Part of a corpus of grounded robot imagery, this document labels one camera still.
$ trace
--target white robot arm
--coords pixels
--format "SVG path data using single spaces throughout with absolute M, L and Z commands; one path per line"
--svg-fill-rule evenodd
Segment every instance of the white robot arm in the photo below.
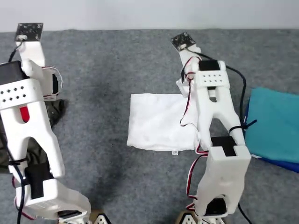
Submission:
M 23 186 L 16 188 L 16 205 L 24 198 L 24 209 L 45 219 L 61 223 L 91 224 L 91 206 L 84 195 L 65 187 L 57 178 L 64 176 L 64 163 L 56 136 L 52 132 L 44 96 L 53 92 L 52 74 L 43 69 L 45 59 L 40 44 L 42 23 L 19 24 L 16 43 L 22 63 L 0 65 L 0 114 L 7 146 L 13 161 L 9 170 Z M 22 120 L 20 108 L 27 107 L 29 120 Z M 29 138 L 34 138 L 45 151 L 49 163 L 28 166 L 26 158 Z
M 240 119 L 234 111 L 226 65 L 223 61 L 201 60 L 200 48 L 187 34 L 172 39 L 183 64 L 177 86 L 183 96 L 189 87 L 196 96 L 198 134 L 195 148 L 208 151 L 206 171 L 194 199 L 199 218 L 217 219 L 235 212 L 244 189 L 244 177 L 251 156 L 245 145 Z M 211 137 L 212 119 L 219 119 L 229 132 Z

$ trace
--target white cloth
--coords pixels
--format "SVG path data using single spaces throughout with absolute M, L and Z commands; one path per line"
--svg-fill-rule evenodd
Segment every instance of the white cloth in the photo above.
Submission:
M 127 145 L 157 151 L 193 150 L 196 127 L 180 125 L 186 103 L 181 94 L 131 94 Z M 190 122 L 197 122 L 193 97 L 182 124 Z

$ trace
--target teal cloth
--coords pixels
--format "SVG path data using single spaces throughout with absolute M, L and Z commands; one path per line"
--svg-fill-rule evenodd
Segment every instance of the teal cloth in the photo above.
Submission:
M 299 163 L 299 96 L 266 88 L 253 89 L 246 131 L 246 145 L 252 154 Z

